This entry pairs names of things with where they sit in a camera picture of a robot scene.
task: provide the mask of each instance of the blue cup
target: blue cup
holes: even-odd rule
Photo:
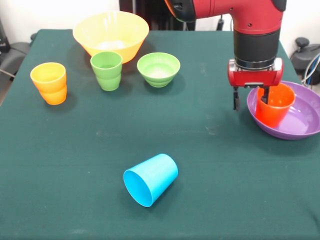
[[[126,170],[123,180],[135,201],[151,207],[177,176],[175,161],[166,154],[159,154]]]

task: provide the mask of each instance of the red cup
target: red cup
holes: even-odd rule
[[[268,104],[261,100],[264,93],[263,88],[258,88],[255,117],[263,124],[276,128],[294,104],[296,100],[295,92],[283,83],[279,83],[278,86],[271,86]]]

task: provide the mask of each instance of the cup rim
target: cup rim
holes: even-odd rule
[[[48,64],[55,64],[55,65],[61,66],[61,67],[63,68],[63,73],[62,73],[59,77],[57,77],[56,79],[51,80],[51,81],[38,81],[38,80],[35,80],[35,79],[32,77],[33,72],[34,72],[37,68],[40,68],[40,67],[42,67],[43,65],[48,65]],[[51,83],[57,81],[58,79],[62,78],[66,73],[67,73],[67,71],[66,71],[66,67],[65,67],[64,65],[62,65],[62,64],[59,63],[59,62],[49,61],[49,62],[43,62],[43,63],[35,66],[35,67],[31,70],[31,72],[30,72],[30,78],[32,79],[33,82],[38,83],[38,84],[51,84]]]
[[[115,66],[113,66],[113,67],[109,67],[109,68],[98,67],[98,66],[96,66],[96,65],[94,65],[94,64],[92,63],[92,59],[93,59],[95,56],[97,56],[97,55],[99,55],[99,54],[105,54],[105,53],[113,53],[113,54],[116,54],[116,55],[118,55],[118,56],[120,57],[121,61],[120,61],[117,65],[115,65]],[[99,70],[112,70],[112,69],[115,69],[115,68],[119,67],[120,65],[122,65],[123,62],[124,62],[124,58],[121,56],[121,54],[117,53],[116,51],[100,51],[100,52],[97,52],[96,54],[94,54],[94,55],[90,58],[90,64],[91,64],[91,66],[93,66],[93,67],[95,67],[96,69],[99,69]]]
[[[295,93],[295,91],[294,91],[290,86],[288,86],[287,84],[284,84],[283,82],[280,82],[278,85],[280,85],[280,84],[285,85],[286,87],[288,87],[288,88],[290,89],[290,91],[293,93],[293,101],[292,101],[292,103],[290,103],[290,104],[288,104],[288,105],[285,105],[285,106],[271,106],[271,105],[266,104],[265,102],[263,102],[261,99],[258,99],[258,100],[257,100],[257,104],[258,104],[258,101],[259,101],[263,106],[269,106],[269,107],[272,107],[273,109],[286,109],[286,108],[288,108],[288,107],[291,107],[291,106],[295,103],[295,101],[296,101],[296,93]]]
[[[132,192],[130,191],[131,189],[128,188],[128,182],[126,181],[126,177],[125,177],[125,176],[126,176],[126,173],[132,173],[132,174],[134,174],[136,177],[138,177],[139,179],[141,179],[141,180],[143,181],[143,183],[145,184],[145,186],[146,186],[147,189],[148,189],[148,194],[149,194],[149,196],[150,196],[150,198],[151,198],[151,202],[148,202],[149,204],[142,204],[141,201],[138,201],[138,200],[137,200],[136,195],[134,196],[134,195],[132,194]],[[146,183],[146,181],[145,181],[138,173],[136,173],[135,171],[133,171],[133,170],[131,170],[131,169],[125,170],[124,173],[123,173],[123,181],[124,181],[124,185],[125,185],[126,190],[128,191],[128,193],[131,195],[131,197],[132,197],[138,204],[140,204],[140,205],[143,206],[143,207],[151,207],[151,206],[152,206],[152,204],[154,203],[154,196],[152,195],[151,190],[150,190],[150,187],[148,186],[148,184]]]
[[[76,28],[82,24],[84,21],[86,21],[87,19],[89,18],[93,18],[95,16],[99,16],[99,15],[106,15],[106,14],[110,14],[110,13],[116,13],[116,14],[127,14],[127,15],[132,15],[133,13],[131,12],[127,12],[127,11],[121,11],[121,10],[107,10],[107,11],[102,11],[102,12],[98,12],[96,14],[91,14],[87,17],[85,17],[84,19],[81,19],[79,20],[78,22],[76,22],[74,25],[73,25],[73,28],[72,28],[72,35],[74,37],[74,39],[80,44],[82,45],[83,47],[86,47],[86,48],[89,48],[89,49],[96,49],[98,51],[103,51],[105,49],[102,49],[102,48],[96,48],[94,46],[90,46],[90,45],[87,45],[87,44],[84,44],[82,41],[80,41],[77,37],[76,37],[76,34],[75,34],[75,31],[76,31]],[[135,41],[133,42],[132,44],[128,45],[127,47],[123,47],[123,48],[120,48],[120,50],[123,50],[123,49],[127,49],[127,48],[130,48],[132,46],[135,46],[137,44],[139,44],[140,42],[144,41],[146,39],[146,37],[148,36],[149,32],[150,32],[150,27],[147,23],[147,21],[145,19],[143,19],[142,17],[140,17],[139,15],[137,14],[134,14],[136,17],[140,18],[143,23],[144,23],[144,28],[146,29],[146,33],[143,35],[143,38],[141,38],[140,40],[138,41]]]
[[[136,63],[136,67],[137,67],[138,71],[139,71],[142,75],[145,75],[145,76],[148,77],[148,74],[145,74],[145,73],[141,70],[141,68],[139,67],[139,63],[141,62],[141,60],[142,60],[143,58],[145,58],[145,57],[147,57],[147,56],[149,56],[149,55],[167,55],[167,56],[170,56],[170,57],[174,58],[174,59],[177,61],[177,63],[178,63],[178,68],[177,68],[177,70],[174,71],[173,74],[166,76],[166,78],[169,78],[169,77],[172,77],[172,76],[176,75],[176,74],[179,72],[180,68],[181,68],[181,63],[180,63],[179,59],[178,59],[176,56],[174,56],[174,55],[172,55],[172,54],[170,54],[170,53],[167,53],[167,52],[160,52],[160,51],[150,52],[150,53],[145,54],[145,55],[143,55],[142,57],[140,57],[140,59],[139,59],[138,62]],[[165,77],[153,77],[153,78],[154,78],[154,79],[163,79],[163,78],[165,78]]]

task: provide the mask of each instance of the yellow bowl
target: yellow bowl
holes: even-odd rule
[[[74,39],[91,55],[113,51],[123,63],[132,60],[149,33],[148,23],[126,11],[107,11],[91,15],[72,31]]]

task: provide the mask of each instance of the purple bowl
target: purple bowl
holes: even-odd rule
[[[295,92],[295,102],[278,127],[272,128],[256,118],[257,91],[250,91],[246,103],[256,124],[266,133],[284,140],[299,140],[320,132],[320,96],[303,85],[282,81]]]

